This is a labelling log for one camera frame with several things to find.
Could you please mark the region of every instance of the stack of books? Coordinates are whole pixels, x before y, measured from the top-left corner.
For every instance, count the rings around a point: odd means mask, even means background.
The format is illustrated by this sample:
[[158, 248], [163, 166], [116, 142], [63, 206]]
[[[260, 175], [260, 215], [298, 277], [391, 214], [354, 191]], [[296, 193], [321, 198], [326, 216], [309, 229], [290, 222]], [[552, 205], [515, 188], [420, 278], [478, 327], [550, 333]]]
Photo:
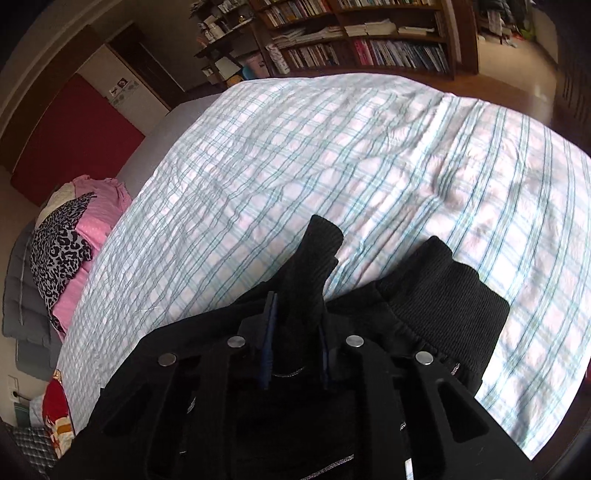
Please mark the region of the stack of books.
[[362, 65], [449, 72], [447, 57], [440, 43], [418, 45], [392, 40], [355, 40], [354, 43]]
[[437, 5], [436, 0], [339, 0], [341, 8], [381, 7], [384, 5]]
[[361, 25], [346, 25], [345, 30], [347, 35], [350, 37], [362, 37], [363, 35], [367, 35], [368, 32], [365, 29], [365, 24]]
[[434, 28], [423, 28], [423, 27], [400, 27], [398, 33], [404, 35], [418, 35], [420, 37], [426, 37], [429, 34], [434, 34]]
[[287, 50], [291, 61], [299, 69], [339, 65], [335, 49], [331, 44], [312, 45], [310, 47]]
[[361, 37], [363, 35], [391, 35], [396, 32], [396, 25], [387, 18], [381, 22], [366, 22], [362, 25], [347, 25], [345, 30], [350, 37]]
[[273, 37], [273, 43], [277, 46], [277, 48], [291, 47], [294, 44], [294, 40], [298, 37], [301, 37], [305, 31], [305, 27], [287, 30], [281, 35]]
[[303, 35], [305, 28], [296, 28], [290, 30], [289, 34], [273, 37], [273, 42], [277, 48], [293, 47], [298, 43], [305, 43], [315, 40], [325, 40], [327, 38], [342, 38], [343, 29], [341, 27], [324, 27], [322, 30]]
[[365, 29], [368, 35], [390, 35], [396, 32], [396, 25], [387, 18], [381, 22], [366, 22]]
[[330, 7], [326, 0], [293, 0], [265, 10], [269, 22], [274, 27], [328, 12]]

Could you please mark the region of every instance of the pink pillow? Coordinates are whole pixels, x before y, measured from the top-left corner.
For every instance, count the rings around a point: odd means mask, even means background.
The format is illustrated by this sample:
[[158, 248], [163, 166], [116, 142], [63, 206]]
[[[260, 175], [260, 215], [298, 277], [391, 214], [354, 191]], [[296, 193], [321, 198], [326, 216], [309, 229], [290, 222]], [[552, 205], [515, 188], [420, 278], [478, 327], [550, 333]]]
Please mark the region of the pink pillow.
[[82, 297], [82, 290], [96, 256], [119, 218], [131, 205], [131, 197], [125, 186], [115, 179], [93, 180], [88, 175], [81, 175], [72, 180], [72, 183], [76, 197], [94, 192], [96, 198], [90, 201], [76, 225], [76, 231], [90, 244], [92, 260], [82, 264], [52, 310], [65, 332], [70, 327], [74, 310]]

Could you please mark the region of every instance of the red fabric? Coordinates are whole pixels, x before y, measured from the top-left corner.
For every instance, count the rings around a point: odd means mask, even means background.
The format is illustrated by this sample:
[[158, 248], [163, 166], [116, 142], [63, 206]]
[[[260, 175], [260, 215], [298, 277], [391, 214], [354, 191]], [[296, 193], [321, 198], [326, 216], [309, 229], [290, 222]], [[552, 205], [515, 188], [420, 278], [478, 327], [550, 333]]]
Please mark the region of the red fabric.
[[36, 205], [56, 187], [88, 174], [115, 177], [144, 139], [84, 78], [74, 75], [47, 108], [12, 175]]

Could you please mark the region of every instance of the bed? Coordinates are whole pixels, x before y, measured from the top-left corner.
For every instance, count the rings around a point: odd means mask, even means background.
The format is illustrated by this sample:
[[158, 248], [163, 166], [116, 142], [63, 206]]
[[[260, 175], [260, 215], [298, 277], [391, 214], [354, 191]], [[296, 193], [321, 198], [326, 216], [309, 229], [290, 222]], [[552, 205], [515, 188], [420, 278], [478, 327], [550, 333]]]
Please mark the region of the bed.
[[589, 161], [520, 113], [396, 76], [257, 80], [181, 105], [119, 175], [136, 198], [60, 353], [74, 428], [144, 335], [269, 278], [317, 213], [345, 234], [327, 298], [437, 235], [509, 301], [476, 398], [532, 458], [591, 358]]

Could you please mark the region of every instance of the leopard print pillowcase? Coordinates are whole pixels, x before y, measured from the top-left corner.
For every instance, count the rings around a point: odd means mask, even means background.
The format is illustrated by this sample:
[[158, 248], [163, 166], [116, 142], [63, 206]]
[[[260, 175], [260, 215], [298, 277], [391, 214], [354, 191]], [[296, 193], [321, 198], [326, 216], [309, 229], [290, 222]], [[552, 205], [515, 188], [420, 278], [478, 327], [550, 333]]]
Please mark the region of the leopard print pillowcase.
[[69, 200], [49, 214], [33, 233], [33, 280], [45, 302], [50, 322], [62, 338], [66, 333], [51, 311], [82, 263], [92, 260], [90, 244], [75, 229], [94, 197], [91, 192]]

